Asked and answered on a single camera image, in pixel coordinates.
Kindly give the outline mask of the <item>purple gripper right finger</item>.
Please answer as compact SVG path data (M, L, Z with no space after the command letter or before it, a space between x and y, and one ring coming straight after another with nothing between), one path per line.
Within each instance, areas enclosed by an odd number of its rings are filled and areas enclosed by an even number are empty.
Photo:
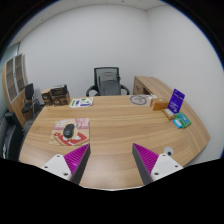
M182 166L166 153L156 154L136 143L132 145L132 154L144 185L182 169Z

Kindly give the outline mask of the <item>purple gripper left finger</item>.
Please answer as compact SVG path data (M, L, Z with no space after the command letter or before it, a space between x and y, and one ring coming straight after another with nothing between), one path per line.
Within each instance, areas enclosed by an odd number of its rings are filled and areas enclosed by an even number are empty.
M90 153L90 145L86 144L66 155L56 154L42 166L42 169L78 185Z

